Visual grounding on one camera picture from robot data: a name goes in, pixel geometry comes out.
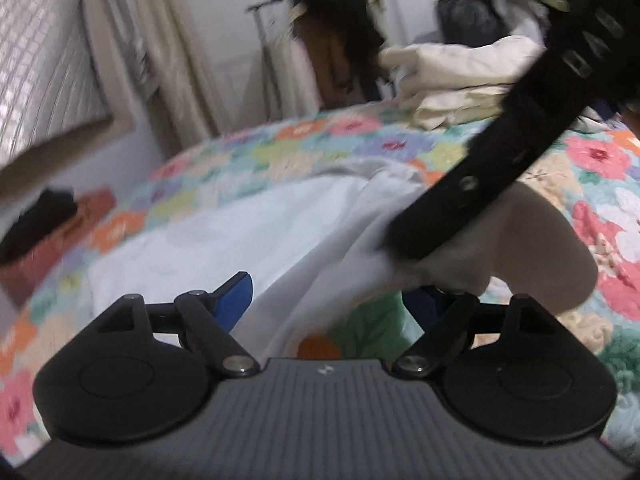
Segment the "hanging clothes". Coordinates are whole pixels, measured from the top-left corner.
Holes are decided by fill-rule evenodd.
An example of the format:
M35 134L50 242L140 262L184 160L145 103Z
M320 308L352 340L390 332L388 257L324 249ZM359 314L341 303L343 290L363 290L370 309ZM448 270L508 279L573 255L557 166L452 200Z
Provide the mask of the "hanging clothes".
M159 91L183 148L220 135L214 118L220 100L200 70L193 38L175 0L135 0L146 51Z
M151 63L136 0L104 0L118 50L141 97L147 101L158 90L158 78Z
M316 115L321 101L314 68L304 43L288 30L276 38L270 51L282 101L279 118Z
M309 51L325 108L352 104L357 80L365 101L381 98L377 56L385 38L372 6L380 0L291 0L295 31Z

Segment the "dark bag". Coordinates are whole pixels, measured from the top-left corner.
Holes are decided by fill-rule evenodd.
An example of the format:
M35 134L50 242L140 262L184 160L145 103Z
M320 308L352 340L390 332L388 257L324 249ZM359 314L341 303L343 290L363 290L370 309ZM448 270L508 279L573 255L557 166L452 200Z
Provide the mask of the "dark bag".
M27 254L77 211L73 193L45 189L37 202L21 213L0 242L0 264L8 264Z
M485 46L508 34L489 0L439 0L436 12L447 44Z

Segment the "floral quilt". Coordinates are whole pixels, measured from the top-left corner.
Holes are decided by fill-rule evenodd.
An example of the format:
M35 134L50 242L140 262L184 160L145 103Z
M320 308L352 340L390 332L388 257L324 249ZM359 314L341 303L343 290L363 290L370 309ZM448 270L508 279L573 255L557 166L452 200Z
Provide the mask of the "floral quilt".
M90 322L86 269L96 258L141 232L350 155L411 164L430 186L487 124L426 133L404 126L407 118L404 110L377 105L268 124L197 146L161 168L65 255L2 341L2 453L20 463L48 439L33 403L33 378ZM598 263L596 291L572 316L594 316L609 326L593 348L620 388L604 439L623 456L640 460L640 142L615 121L597 134L567 132L522 179L564 213ZM494 283L486 299L505 301L508 295ZM419 336L398 295L392 295L359 307L329 333L308 338L299 355L391 359Z

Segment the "white fabric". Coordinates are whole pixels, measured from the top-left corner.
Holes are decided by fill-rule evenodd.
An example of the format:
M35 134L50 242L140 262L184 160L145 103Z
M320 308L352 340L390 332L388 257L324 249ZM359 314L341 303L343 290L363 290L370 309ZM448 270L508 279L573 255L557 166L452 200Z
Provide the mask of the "white fabric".
M316 74L304 44L287 31L276 38L270 49L282 98L281 119L316 115L321 101Z
M399 90L415 95L425 90L515 83L543 50L525 36L507 36L478 48L439 43L392 46L380 53L379 62L384 68L407 69Z
M429 131L440 126L464 124L500 113L507 86L477 86L460 90L432 90L402 102L414 108L412 123Z
M384 68L408 71L397 101L415 110L412 122L425 130L468 123L500 112L500 102L544 49L525 36L470 48L437 43L390 47L380 53Z
M433 284L479 295L495 275L558 314L593 290L597 269L589 250L560 212L522 184L427 259L391 259L380 249L384 229L423 191L411 166L351 159L201 211L96 261L88 271L94 314L128 292L170 301L247 270L255 299L232 335L265 362L294 355L305 336L384 292Z

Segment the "white wall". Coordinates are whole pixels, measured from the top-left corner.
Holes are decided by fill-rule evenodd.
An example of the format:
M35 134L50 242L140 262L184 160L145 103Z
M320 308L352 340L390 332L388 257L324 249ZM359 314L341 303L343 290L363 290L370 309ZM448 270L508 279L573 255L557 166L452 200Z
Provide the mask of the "white wall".
M260 43L245 9L263 0L180 0L184 21L206 60L207 76L222 97L216 120L223 131L261 124ZM395 44L409 44L436 29L433 0L385 0L387 32ZM270 12L264 12L268 23Z

